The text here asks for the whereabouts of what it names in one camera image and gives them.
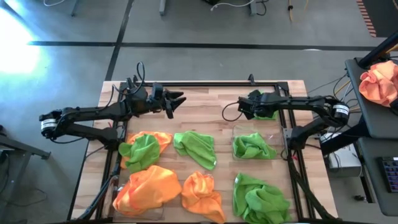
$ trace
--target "gray floor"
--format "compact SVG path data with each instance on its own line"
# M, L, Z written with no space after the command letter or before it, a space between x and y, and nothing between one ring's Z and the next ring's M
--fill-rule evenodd
M127 0L81 0L76 17L69 15L73 0L55 7L45 7L39 0L7 2L24 22L19 25L3 19L6 17L0 9L0 124L16 140L52 152L47 161L32 158L15 198L18 202L34 201L40 195L32 187L37 187L46 191L48 200L25 208L10 206L7 219L61 222L67 217L87 141L53 144L40 135L38 117L66 106L96 105L113 47L39 47L25 46L24 42L114 42ZM210 7L199 0L168 0L167 13L160 17L158 0L137 0L124 41L332 46L375 46L382 41L369 35L355 0L310 1L306 13L302 11L304 2L294 2L295 22L291 24L285 1L270 0L266 16L250 17L247 8L220 6L210 12ZM148 80L242 80L253 73L258 80L305 80L311 90L344 75L346 59L366 54L122 47L112 80L131 77L135 63L142 60ZM327 86L312 94L329 95L332 88ZM330 181L341 218L397 223L397 218L382 215L377 204L351 198L363 194L359 179Z

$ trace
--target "black metal frame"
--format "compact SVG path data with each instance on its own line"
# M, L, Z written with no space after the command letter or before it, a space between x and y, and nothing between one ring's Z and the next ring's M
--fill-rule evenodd
M275 92L280 95L281 93L283 93L285 96L289 95L289 86L287 82L260 82L260 83L256 83L254 82L253 79L250 79L249 77L249 81L250 82L160 82L164 87L171 87L171 86L258 86L258 87L262 87L262 86L269 86L269 87L274 87L275 88ZM145 84L145 87L150 87L152 86L151 82L147 82ZM121 94L119 94L118 96L118 101L121 101L123 98L123 96ZM289 112L289 119L290 119L290 125L291 127L296 126L295 123L295 117L294 117L294 113L292 110L288 110ZM287 128L287 123L285 120L285 114L283 111L279 111L279 118L280 118L280 122L281 125L284 128ZM118 122L114 122L113 123L113 127L115 128L118 125ZM126 136L127 133L127 121L124 122L125 125L125 133L124 133L124 137ZM107 152L106 155L106 160L105 160L105 165L104 165L104 172L103 172L103 179L101 182L101 186L103 186L106 182L106 180L108 179L109 175L110 175L110 170L111 170L111 161L113 158L113 152L117 150L117 149L110 149ZM297 159L298 159L298 165L300 167L300 173L301 173L301 177L303 179L303 181L305 182L305 184L308 185L308 177L307 177L307 173L305 170L305 163L304 163L304 158L303 158L303 154L301 151L297 151ZM121 161L121 156L120 154L118 154L117 158L116 158L116 164L119 164ZM120 168L115 168L116 169L116 175L118 175L120 173ZM301 204L301 200L300 200L300 194L299 194L299 188L298 188L298 183L296 182L296 180L293 178L292 176L292 171L291 171L291 167L289 167L289 173L290 173L290 179L291 179L291 183L292 183L292 191L293 191L293 196L294 196L294 201L295 201L295 206L296 206L296 212L297 212L297 218L298 221L300 222L301 220L306 219L304 217L303 214L303 208L302 208L302 204ZM73 204L75 202L76 199L76 193L77 193L77 189L78 189L79 184L76 186L75 189L75 195L73 197L72 200L72 204L70 207L70 212L69 212L69 216L68 219L70 219L71 215L72 215L72 210L73 210ZM315 219L315 211L314 211L314 207L311 204L311 202L309 201L309 199L306 197L306 203L307 203L307 208L308 208L308 216L309 219L313 220ZM99 203L97 212L96 212L96 216L95 219L100 221L103 220L104 218L102 218L102 211L103 211L103 201L101 201Z

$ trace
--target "butcher block tabletop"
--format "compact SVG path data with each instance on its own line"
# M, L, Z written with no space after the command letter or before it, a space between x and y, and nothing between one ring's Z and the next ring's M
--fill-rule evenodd
M256 81L261 82L287 82L292 96L306 96L304 82L302 80L287 81ZM121 82L104 82L98 106L104 106L111 96L112 85L120 86ZM148 113L139 118L133 117L127 124L127 133L134 134L140 131L160 131L170 134L195 131L200 134L208 134L214 137L214 150L217 164L213 170L206 170L197 164L190 156L180 156L171 143L160 155L155 164L166 169L174 170L178 180L183 185L189 175L195 171L202 174L211 174L215 181L215 191L221 194L221 206L227 222L243 222L241 217L233 215L233 187L238 173L243 173L261 179L270 185L278 187L285 198L290 202L289 212L292 221L297 220L292 184L290 180L287 162L281 155L285 148L282 139L282 126L280 118L276 120L247 120L241 116L235 122L225 121L221 116L222 109L229 103L236 102L239 96L247 96L253 90L261 92L273 92L273 86L184 86L165 87L170 91L184 92L187 100L174 112L174 119L168 119L165 112ZM112 103L117 102L118 92L114 92ZM227 119L234 119L240 115L237 111L238 105L232 105L225 110ZM310 111L294 111L297 125L306 125L313 117ZM285 116L289 127L289 117ZM95 121L95 128L106 128L112 124L110 120ZM268 145L277 151L277 157L271 160L239 159L233 155L232 142L235 136L242 134L259 133ZM308 143L318 145L314 139ZM91 141L88 145L87 154L101 147L98 141ZM113 155L113 163L117 157L117 151ZM100 190L103 178L107 150L100 150L83 164L83 169L78 184L78 191L74 201L72 218L79 217L90 205ZM303 158L307 170L309 185L320 203L333 216L337 217L337 211L333 200L330 183L323 162L321 150L314 147L306 147L303 150ZM119 184L122 187L129 179L129 171L121 170ZM301 203L304 216L308 217L305 197L300 190ZM103 218L113 217L115 223L135 222L210 222L203 215L190 213L182 207L181 196L164 204L161 208L148 210L140 217L125 217L111 208L111 194L107 194L104 201Z

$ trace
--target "green towel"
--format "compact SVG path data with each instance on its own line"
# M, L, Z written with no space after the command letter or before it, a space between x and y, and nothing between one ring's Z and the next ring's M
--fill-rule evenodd
M235 178L233 212L248 223L280 224L290 221L290 202L264 181L239 173Z
M275 111L274 114L272 115L272 117L268 118L268 117L260 117L257 114L254 114L254 118L253 119L260 119L260 120L276 120L276 116L278 115L278 111Z
M126 167L131 173L135 173L146 169L159 159L160 146L155 136L145 134L138 137L134 144L122 142L119 145L119 153L130 158L126 161Z
M233 148L234 155L241 159L273 159L276 156L276 150L259 133L235 137Z
M174 134L174 148L181 156L189 155L199 165L208 170L216 166L214 139L212 136L194 131Z

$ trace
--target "orange cloth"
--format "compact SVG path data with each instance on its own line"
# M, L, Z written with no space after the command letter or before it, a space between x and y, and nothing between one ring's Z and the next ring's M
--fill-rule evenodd
M398 65L393 61L381 62L361 75L359 92L368 100L390 107L397 98Z
M225 222L221 209L221 195L214 192L214 179L196 171L185 181L182 189L182 206L188 211L204 215L217 223Z
M123 215L133 217L150 208L159 208L181 192L175 172L150 166L130 175L129 182L118 193L113 207Z
M126 143L128 144L134 144L136 139L138 137L143 136L144 134L151 134L155 136L156 140L159 142L160 145L160 153L163 152L163 150L172 142L173 135L169 133L162 133L162 132L157 132L157 131L141 131L138 134L128 134L127 135L127 141ZM126 161L128 161L130 158L123 156L120 167L122 169L127 169L126 167Z

